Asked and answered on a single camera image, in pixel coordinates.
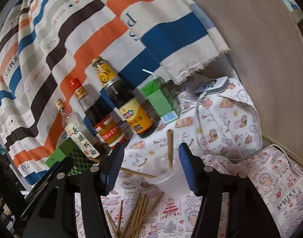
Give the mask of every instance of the striped curtain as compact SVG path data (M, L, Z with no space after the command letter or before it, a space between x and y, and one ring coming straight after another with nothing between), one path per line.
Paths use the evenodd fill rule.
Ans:
M151 77L143 68L179 83L227 50L214 45L182 0L18 0L0 32L1 138L32 185L63 142L54 101L63 99L89 123L71 79L115 108L93 58L110 61L144 99L139 88Z

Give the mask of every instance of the bottle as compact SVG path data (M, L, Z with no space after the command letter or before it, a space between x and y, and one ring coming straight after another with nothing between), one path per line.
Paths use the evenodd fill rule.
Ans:
M114 72L108 61L100 56L92 60L97 75L101 80L109 98L120 113L141 138L152 134L156 125L141 104L135 98L128 85Z
M108 154L103 144L83 124L77 113L68 111L61 99L55 101L55 106L62 115L62 126L67 136L87 157L96 158Z
M78 78L70 81L70 87L93 128L105 140L107 145L112 149L116 143L123 143L126 146L129 140L109 115L108 109L96 103L94 97L85 90Z

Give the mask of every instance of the green carton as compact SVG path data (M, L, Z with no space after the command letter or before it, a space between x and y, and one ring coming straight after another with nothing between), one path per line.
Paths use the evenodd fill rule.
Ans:
M63 142L51 156L47 159L46 165L51 167L55 162L63 160L65 157L72 157L74 160L74 166L68 173L69 176L81 174L88 170L92 165L91 162L77 147L71 138L68 138Z
M179 118L180 106L162 77L150 81L141 88L141 91L165 124Z

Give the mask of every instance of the wooden board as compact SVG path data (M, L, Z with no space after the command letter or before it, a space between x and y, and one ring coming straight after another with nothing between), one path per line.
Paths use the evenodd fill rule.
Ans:
M231 48L262 131L303 160L303 39L281 0L194 0Z

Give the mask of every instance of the screw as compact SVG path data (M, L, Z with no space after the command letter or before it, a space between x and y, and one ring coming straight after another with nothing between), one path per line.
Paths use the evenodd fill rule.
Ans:
M57 174L57 179L62 179L65 177L65 174L64 173L59 173Z
M206 171L207 173L210 173L213 171L213 168L211 166L205 166L204 171Z
M247 177L247 174L246 173L243 173L243 172L240 172L238 174L239 177L241 177L242 179L245 179Z
M96 172L96 171L98 171L99 170L99 167L98 166L92 166L91 168L90 168L90 171L91 172Z

